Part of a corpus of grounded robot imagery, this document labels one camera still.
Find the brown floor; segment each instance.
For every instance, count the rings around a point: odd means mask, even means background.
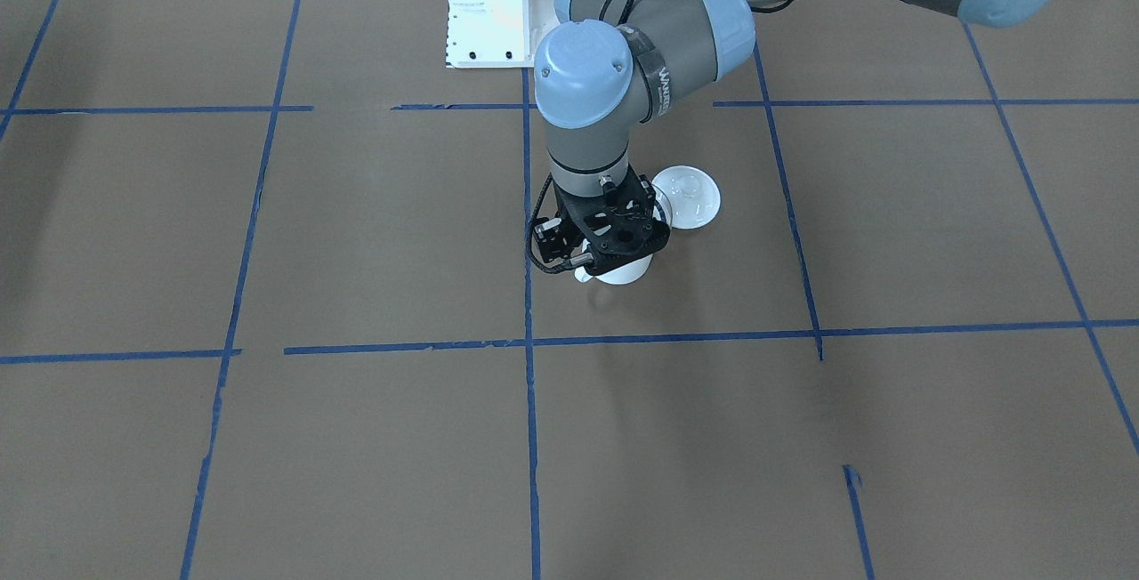
[[[445,13],[0,0],[0,578],[1139,578],[1139,0],[759,18],[626,287]]]

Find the grid line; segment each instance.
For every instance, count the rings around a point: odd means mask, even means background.
[[[1085,99],[1051,99],[1022,98],[1002,99],[1001,104],[1017,106],[1130,106],[1139,105],[1139,98],[1085,98]],[[992,99],[829,99],[829,100],[771,100],[771,106],[778,107],[819,107],[819,106],[991,106]],[[764,100],[716,100],[713,108],[759,108],[767,106]]]
[[[11,115],[166,115],[171,113],[303,113],[316,111],[312,105],[272,106],[110,106],[87,108],[15,108],[5,109]]]
[[[0,356],[0,365],[52,365],[63,362],[128,362],[136,360],[185,360],[191,358],[221,358],[224,349],[199,349],[191,351],[128,351],[110,353],[41,353],[38,356]],[[240,349],[231,351],[233,356]]]
[[[534,316],[533,316],[533,283],[531,280],[530,254],[525,248],[530,245],[530,207],[531,207],[531,179],[530,179],[530,72],[522,70],[522,101],[518,105],[522,111],[522,174],[523,174],[523,244],[522,254],[526,280],[525,296],[525,333],[524,346],[526,352],[526,434],[530,451],[530,572],[533,580],[542,578],[542,533],[539,515],[538,497],[538,410],[536,394],[534,392]]]
[[[1032,203],[1036,207],[1036,215],[1040,218],[1040,223],[1044,228],[1044,232],[1048,236],[1048,243],[1052,247],[1052,253],[1056,255],[1057,263],[1059,263],[1060,272],[1064,273],[1064,280],[1067,283],[1072,301],[1075,303],[1076,311],[1080,313],[1080,320],[1083,322],[1084,332],[1088,334],[1088,340],[1091,342],[1091,348],[1096,353],[1096,359],[1099,361],[1099,368],[1104,374],[1104,379],[1107,382],[1107,387],[1111,390],[1112,398],[1115,400],[1115,407],[1118,409],[1120,417],[1123,419],[1123,425],[1128,431],[1128,435],[1131,438],[1131,446],[1134,448],[1136,455],[1139,455],[1139,434],[1136,433],[1136,426],[1131,420],[1131,414],[1128,411],[1126,402],[1123,400],[1123,394],[1120,392],[1120,387],[1115,383],[1115,376],[1112,374],[1112,367],[1107,362],[1107,357],[1104,356],[1104,350],[1099,345],[1099,337],[1096,335],[1096,329],[1091,324],[1091,319],[1088,317],[1087,309],[1083,305],[1083,299],[1080,297],[1080,292],[1075,286],[1075,279],[1072,277],[1072,271],[1068,269],[1067,261],[1064,259],[1064,252],[1060,248],[1059,239],[1056,236],[1056,231],[1052,230],[1052,224],[1048,220],[1048,214],[1044,212],[1044,204],[1040,198],[1040,194],[1036,191],[1036,183],[1032,181],[1032,174],[1029,172],[1029,165],[1021,152],[1021,145],[1017,142],[1016,134],[1013,132],[1013,126],[1008,121],[1008,115],[1005,113],[1005,103],[997,93],[997,87],[993,84],[992,76],[989,74],[989,66],[985,66],[984,57],[981,55],[981,47],[977,44],[976,38],[973,36],[973,31],[969,28],[969,25],[964,22],[961,23],[961,27],[965,30],[965,35],[969,40],[969,47],[973,49],[973,55],[977,60],[977,66],[981,66],[981,75],[985,80],[985,85],[989,87],[989,95],[992,96],[992,105],[997,109],[997,115],[1000,117],[1000,123],[1005,129],[1005,136],[1008,138],[1008,144],[1013,147],[1013,155],[1016,158],[1016,164],[1021,169],[1021,175],[1024,178],[1025,186],[1029,189],[1029,195],[1032,197]]]
[[[224,352],[221,357],[221,365],[218,369],[218,384],[214,389],[213,412],[210,422],[210,447],[202,459],[202,468],[198,473],[197,491],[194,497],[194,509],[190,514],[190,525],[186,533],[186,549],[182,554],[181,580],[189,580],[190,569],[194,564],[194,548],[197,544],[198,526],[202,521],[202,507],[205,504],[206,487],[210,481],[210,466],[213,461],[214,446],[218,441],[218,427],[221,420],[222,390],[229,376],[229,365],[233,357],[233,342],[237,336],[237,324],[241,313],[241,297],[245,293],[245,280],[249,270],[249,256],[253,253],[253,239],[257,230],[257,215],[261,211],[261,194],[265,186],[265,173],[269,168],[269,157],[273,148],[273,134],[277,131],[277,119],[280,115],[281,97],[285,93],[285,77],[288,74],[289,56],[293,51],[293,35],[296,32],[296,21],[301,13],[301,0],[293,0],[293,11],[289,16],[288,30],[285,33],[285,47],[281,49],[280,67],[277,73],[277,90],[273,93],[272,111],[269,113],[269,128],[265,131],[265,144],[261,150],[261,165],[257,170],[257,183],[253,191],[253,205],[249,209],[249,223],[245,231],[245,247],[241,252],[241,264],[237,273],[237,285],[233,291],[233,308],[230,314],[229,328],[226,332]]]
[[[874,580],[874,561],[870,558],[870,544],[866,537],[866,523],[862,521],[862,504],[858,498],[858,490],[862,488],[862,476],[851,465],[843,465],[843,476],[846,479],[846,495],[850,496],[851,513],[854,515],[854,529],[858,532],[859,550],[862,552],[866,580]]]
[[[1091,320],[1095,328],[1139,328],[1139,319]],[[566,337],[532,337],[534,346],[571,346],[590,344],[653,344],[670,342],[731,342],[793,340],[814,337],[871,337],[901,335],[951,335],[973,333],[1015,333],[1033,330],[1082,329],[1083,320],[1057,320],[1040,322],[993,322],[981,325],[927,325],[895,327],[855,327],[855,328],[820,328],[785,329],[759,332],[728,333],[691,333],[658,335],[598,335]],[[467,340],[458,342],[402,342],[378,344],[328,344],[285,348],[285,356],[322,356],[336,353],[387,353],[400,351],[451,351],[462,349],[506,349],[525,346],[526,338],[508,340]]]
[[[527,111],[538,108],[536,104],[399,104],[388,111]]]
[[[814,293],[811,291],[811,272],[806,268],[806,255],[803,253],[803,239],[798,235],[798,220],[795,218],[795,203],[790,196],[790,182],[787,180],[787,166],[782,158],[782,147],[779,145],[779,131],[776,126],[776,113],[772,108],[771,96],[768,92],[768,76],[763,72],[763,56],[760,54],[760,41],[755,41],[752,49],[752,57],[755,59],[755,72],[760,79],[760,92],[763,95],[763,111],[768,119],[768,130],[771,132],[771,147],[776,156],[776,168],[779,171],[779,183],[784,191],[784,202],[787,206],[787,221],[790,224],[790,237],[795,243],[795,254],[798,256],[798,270],[803,276],[803,294],[806,297],[806,312],[811,317],[811,328],[814,330],[814,349],[819,352],[819,360],[825,357],[822,349],[822,334],[819,333],[819,312],[814,308]]]
[[[43,16],[43,22],[40,24],[40,30],[35,34],[35,40],[32,42],[32,50],[27,54],[27,60],[24,62],[24,68],[19,72],[19,80],[16,82],[16,89],[13,90],[11,100],[8,101],[8,111],[5,112],[3,119],[0,120],[0,141],[3,141],[5,133],[8,132],[8,124],[11,123],[13,111],[19,105],[19,96],[24,92],[24,85],[27,83],[27,76],[32,73],[32,65],[35,64],[35,56],[40,52],[40,46],[43,44],[43,36],[48,33],[48,26],[51,25],[51,18],[56,15],[56,7],[59,6],[59,0],[51,0],[48,5],[48,13]]]

